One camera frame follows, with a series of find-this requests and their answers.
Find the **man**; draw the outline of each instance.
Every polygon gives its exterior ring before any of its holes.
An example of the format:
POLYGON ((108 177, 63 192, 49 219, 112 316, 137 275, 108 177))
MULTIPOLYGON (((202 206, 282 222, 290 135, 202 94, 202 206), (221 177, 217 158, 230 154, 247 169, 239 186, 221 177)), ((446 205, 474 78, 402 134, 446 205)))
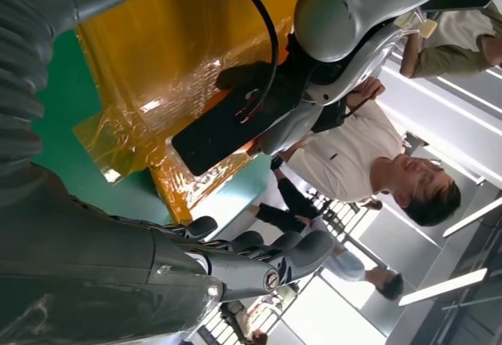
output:
MULTIPOLYGON (((269 223, 283 232, 297 231, 306 235, 311 231, 329 230, 322 220, 322 215, 309 199, 298 191, 294 184, 285 177, 279 169, 274 169, 281 196, 289 208, 289 212, 273 208, 266 204, 251 206, 248 211, 259 220, 269 223)), ((388 300, 396 300, 402 293, 403 281, 401 274, 387 269, 375 268, 366 271, 359 259, 346 249, 333 236, 335 249, 322 266, 345 281, 366 281, 388 300)))
POLYGON ((502 65, 502 15, 486 9, 445 12, 428 39, 408 38, 401 74, 408 78, 476 74, 502 65))
MULTIPOLYGON (((385 90, 368 78, 346 97, 349 110, 385 90)), ((281 153, 291 169, 328 198, 359 202, 389 193, 420 226, 434 226, 460 206, 460 194, 443 169, 402 154, 401 136, 374 100, 340 127, 307 136, 281 153)))
POLYGON ((365 200, 359 205, 361 208, 367 208, 370 210, 382 210, 383 204, 380 200, 377 200, 374 198, 370 198, 368 200, 365 200))
POLYGON ((230 325, 237 338, 245 345, 266 345, 268 335, 260 329, 251 330, 249 318, 252 314, 248 313, 247 309, 239 300, 233 300, 228 303, 222 303, 220 306, 221 317, 230 325))

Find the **fluorescent light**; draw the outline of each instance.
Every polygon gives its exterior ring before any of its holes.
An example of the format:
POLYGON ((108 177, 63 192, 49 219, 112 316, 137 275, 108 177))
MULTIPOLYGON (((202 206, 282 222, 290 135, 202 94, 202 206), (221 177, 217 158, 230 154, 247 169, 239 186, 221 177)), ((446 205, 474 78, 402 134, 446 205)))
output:
POLYGON ((469 111, 464 110, 464 109, 463 109, 460 106, 457 106, 456 104, 453 104, 453 103, 451 103, 448 100, 442 98, 442 96, 439 96, 438 94, 436 94, 436 93, 433 92, 432 90, 430 90, 430 89, 427 89, 427 88, 423 87, 422 85, 420 85, 419 83, 417 83, 417 80, 410 80, 409 78, 405 78, 404 76, 402 76, 399 72, 395 72, 395 71, 393 71, 393 70, 392 70, 389 67, 386 67, 386 66, 382 67, 382 70, 385 71, 385 72, 387 72, 390 75, 393 75, 393 76, 394 76, 394 77, 396 77, 396 78, 397 78, 400 81, 402 81, 402 82, 407 83, 410 86, 412 86, 413 88, 415 88, 415 89, 417 89, 420 92, 422 92, 423 94, 425 94, 427 96, 433 98, 433 100, 436 100, 437 102, 439 102, 440 104, 443 104, 445 106, 451 108, 453 111, 456 111, 458 114, 460 114, 462 116, 465 116, 466 118, 470 119, 473 122, 478 123, 479 125, 480 125, 482 127, 484 127, 484 128, 488 129, 489 131, 495 133, 498 136, 502 136, 502 131, 500 131, 500 129, 498 129, 497 127, 491 125, 490 123, 487 123, 484 120, 481 120, 480 118, 477 118, 476 116, 474 116, 474 115, 471 114, 469 111))
POLYGON ((437 80, 439 81, 439 82, 442 82, 443 84, 448 85, 448 86, 449 86, 449 87, 451 87, 451 88, 452 88, 452 89, 455 89, 455 90, 457 90, 457 91, 459 92, 459 93, 462 93, 462 94, 464 94, 464 95, 465 95, 465 96, 468 96, 468 97, 472 98, 472 99, 473 99, 473 100, 476 100, 476 101, 479 102, 480 104, 483 104, 483 105, 485 105, 485 106, 486 106, 486 107, 489 107, 489 108, 491 108, 491 109, 492 109, 492 110, 494 110, 494 111, 497 111, 497 112, 498 112, 498 113, 500 113, 500 114, 502 114, 502 109, 500 109, 500 107, 497 107, 497 106, 495 106, 494 104, 490 103, 490 102, 488 102, 488 101, 487 101, 487 100, 483 100, 482 98, 479 98, 479 96, 476 96, 476 95, 474 95, 474 94, 473 94, 473 93, 471 93, 471 92, 470 92, 470 91, 468 91, 468 90, 466 90, 466 89, 461 88, 461 87, 460 87, 460 86, 458 86, 458 85, 455 85, 455 84, 454 84, 453 82, 450 82, 450 81, 446 80, 446 79, 442 78, 442 77, 437 77, 437 80))
POLYGON ((429 288, 418 290, 417 292, 412 292, 411 294, 403 296, 399 301, 399 306, 407 306, 408 304, 415 303, 420 300, 428 300, 430 298, 444 294, 445 292, 451 292, 453 290, 477 284, 482 281, 487 272, 488 270, 486 268, 480 269, 479 271, 464 274, 463 276, 452 278, 451 280, 441 282, 440 284, 430 286, 429 288))
POLYGON ((477 212, 474 212, 471 214, 470 216, 467 216, 464 220, 460 220, 459 222, 455 223, 452 227, 449 227, 445 231, 445 234, 443 234, 443 238, 448 238, 451 234, 456 233, 457 231, 460 231, 463 229, 464 227, 470 225, 471 223, 479 220, 479 218, 485 215, 486 213, 493 210, 494 208, 497 208, 497 206, 502 204, 502 198, 497 198, 497 200, 488 204, 484 208, 479 209, 477 212))
POLYGON ((496 78, 500 78, 500 80, 502 80, 502 74, 498 74, 498 73, 492 71, 491 69, 487 69, 486 72, 488 74, 491 74, 491 76, 495 76, 496 78))

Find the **dark hair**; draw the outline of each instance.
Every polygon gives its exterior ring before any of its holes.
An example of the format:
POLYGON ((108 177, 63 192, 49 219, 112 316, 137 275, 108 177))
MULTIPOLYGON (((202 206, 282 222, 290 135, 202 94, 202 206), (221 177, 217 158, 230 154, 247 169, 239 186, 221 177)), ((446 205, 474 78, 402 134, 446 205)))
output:
POLYGON ((266 345, 268 335, 266 333, 260 333, 259 335, 253 335, 253 345, 266 345))
POLYGON ((375 200, 373 202, 372 208, 374 210, 382 210, 383 204, 380 200, 375 200))
POLYGON ((460 206, 460 194, 455 183, 438 191, 427 202, 414 198, 403 210, 420 226, 435 226, 448 219, 460 206))
POLYGON ((388 300, 396 300, 402 294, 404 283, 401 274, 396 274, 389 282, 383 284, 383 287, 378 292, 388 300))

